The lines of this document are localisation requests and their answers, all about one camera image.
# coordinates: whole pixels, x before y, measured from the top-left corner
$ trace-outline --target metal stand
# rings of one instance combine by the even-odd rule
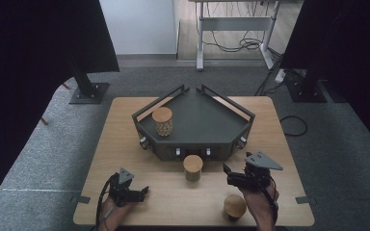
[[[265,38],[260,51],[266,66],[273,67],[272,53],[268,49],[270,37],[278,16],[279,1],[276,1],[270,17],[203,17],[203,2],[199,10],[199,37],[197,54],[197,71],[203,71],[203,32],[204,31],[264,31]]]
[[[100,104],[108,88],[108,83],[92,83],[86,73],[82,72],[73,59],[68,60],[68,65],[78,89],[71,97],[69,104]]]
[[[296,103],[327,103],[327,99],[317,86],[318,80],[305,76],[302,81],[285,78],[285,83],[291,99]]]

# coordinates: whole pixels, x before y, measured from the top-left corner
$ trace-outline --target wooden cylinder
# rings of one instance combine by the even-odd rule
[[[202,172],[203,161],[200,156],[189,155],[184,159],[185,178],[197,182]]]
[[[166,107],[160,107],[152,113],[155,121],[155,129],[161,137],[167,137],[172,133],[172,111]]]
[[[246,202],[242,196],[237,194],[229,195],[224,202],[224,210],[228,215],[230,221],[236,221],[244,213],[246,213]]]

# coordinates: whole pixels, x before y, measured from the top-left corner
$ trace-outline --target black panel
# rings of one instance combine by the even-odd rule
[[[66,55],[84,72],[119,70],[98,1],[0,1],[0,184],[72,77]]]

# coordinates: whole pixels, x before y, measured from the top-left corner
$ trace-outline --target white desk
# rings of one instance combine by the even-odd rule
[[[278,7],[280,2],[276,1],[273,12],[265,17],[204,17],[203,3],[205,2],[240,2],[239,0],[188,0],[199,3],[200,11],[198,18],[199,38],[197,54],[197,71],[203,71],[203,32],[204,31],[265,31],[260,51],[263,55],[266,66],[270,69],[273,66],[272,54],[268,49],[270,37],[275,27]]]

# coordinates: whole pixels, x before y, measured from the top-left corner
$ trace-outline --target gray floor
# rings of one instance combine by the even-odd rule
[[[0,187],[0,230],[90,230],[72,221],[75,196],[82,191],[115,97],[157,96],[179,84],[196,87],[200,83],[225,95],[254,95],[267,74],[263,63],[212,63],[203,72],[196,72],[194,63],[169,58],[119,59],[119,63],[120,73],[90,75],[92,82],[110,83],[100,105],[69,105],[76,83],[73,79],[66,82],[72,90],[59,86],[43,115],[48,125],[37,124]],[[154,67],[138,67],[141,64]],[[268,87],[274,85],[274,78]],[[286,228],[370,230],[370,134],[351,106],[329,98],[325,104],[294,103],[286,86],[269,96],[280,118],[300,116],[308,124],[305,135],[286,138],[310,198],[315,224]],[[286,120],[282,127],[286,133],[304,129],[294,119]]]

